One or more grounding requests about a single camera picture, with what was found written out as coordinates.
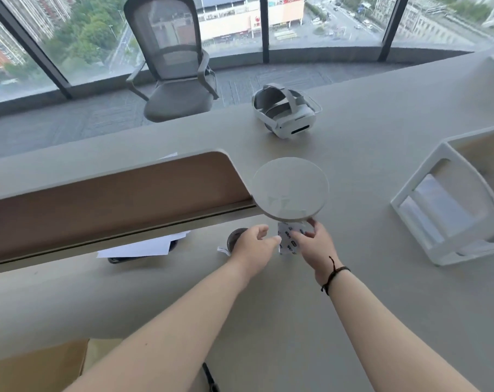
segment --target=mesh chair back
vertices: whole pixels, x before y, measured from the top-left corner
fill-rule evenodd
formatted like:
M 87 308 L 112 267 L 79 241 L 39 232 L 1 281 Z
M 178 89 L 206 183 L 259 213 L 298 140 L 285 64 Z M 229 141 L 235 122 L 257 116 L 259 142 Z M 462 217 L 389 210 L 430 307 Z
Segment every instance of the mesh chair back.
M 196 76 L 202 40 L 193 0 L 127 0 L 124 12 L 157 80 Z

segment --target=office chair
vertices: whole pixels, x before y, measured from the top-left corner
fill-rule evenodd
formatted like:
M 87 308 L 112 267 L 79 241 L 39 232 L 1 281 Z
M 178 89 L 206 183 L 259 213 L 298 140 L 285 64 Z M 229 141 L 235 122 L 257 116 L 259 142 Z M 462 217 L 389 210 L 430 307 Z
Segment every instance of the office chair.
M 202 49 L 193 0 L 127 0 L 124 13 L 145 60 L 127 78 L 147 103 L 144 116 L 162 122 L 209 111 L 218 98 L 209 54 Z M 133 81 L 147 63 L 157 80 L 150 96 Z

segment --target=city view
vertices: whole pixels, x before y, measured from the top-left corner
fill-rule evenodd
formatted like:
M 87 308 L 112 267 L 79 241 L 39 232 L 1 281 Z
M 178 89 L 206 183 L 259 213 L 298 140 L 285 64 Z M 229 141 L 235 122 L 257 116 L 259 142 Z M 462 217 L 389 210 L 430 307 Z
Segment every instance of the city view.
M 123 14 L 126 0 L 1 1 L 72 85 L 129 74 L 143 58 Z M 270 47 L 379 43 L 395 1 L 269 0 Z M 259 0 L 195 4 L 211 55 L 261 49 Z M 409 0 L 394 38 L 400 42 L 490 45 L 494 0 Z M 0 22 L 0 101 L 55 88 Z

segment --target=black bracelet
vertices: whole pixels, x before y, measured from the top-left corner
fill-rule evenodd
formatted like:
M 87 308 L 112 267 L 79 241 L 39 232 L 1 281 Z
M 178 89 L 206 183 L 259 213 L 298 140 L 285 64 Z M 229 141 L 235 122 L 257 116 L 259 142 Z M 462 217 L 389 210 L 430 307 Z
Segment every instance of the black bracelet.
M 350 271 L 348 269 L 348 267 L 339 267 L 339 268 L 336 268 L 336 265 L 334 263 L 334 260 L 331 256 L 329 256 L 329 258 L 331 259 L 332 261 L 332 268 L 334 269 L 334 271 L 332 271 L 332 273 L 329 275 L 329 278 L 327 279 L 327 283 L 325 283 L 322 287 L 321 287 L 321 291 L 324 291 L 325 290 L 325 294 L 328 296 L 329 295 L 329 284 L 331 284 L 331 281 L 334 279 L 334 277 L 338 274 L 339 271 L 342 271 L 342 270 L 347 270 L 347 271 Z

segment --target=desk surface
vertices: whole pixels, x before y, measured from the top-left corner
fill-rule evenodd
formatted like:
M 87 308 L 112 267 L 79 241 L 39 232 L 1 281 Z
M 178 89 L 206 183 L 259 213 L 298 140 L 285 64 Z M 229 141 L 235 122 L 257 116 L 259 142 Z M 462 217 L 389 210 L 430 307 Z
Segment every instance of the desk surface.
M 493 392 L 494 256 L 434 267 L 389 202 L 441 139 L 494 125 L 494 63 L 475 53 L 309 92 L 324 111 L 300 140 L 276 138 L 250 105 L 239 105 L 0 159 L 0 194 L 174 151 L 222 148 L 248 186 L 272 159 L 308 159 L 329 179 L 318 219 L 343 262 L 482 392 Z M 0 274 L 0 356 L 132 332 L 219 266 L 216 247 L 232 230 L 260 221 L 275 233 L 276 222 L 257 216 L 194 231 L 163 259 L 114 266 L 85 255 Z M 208 362 L 224 391 L 371 391 L 299 258 L 274 256 L 237 300 Z

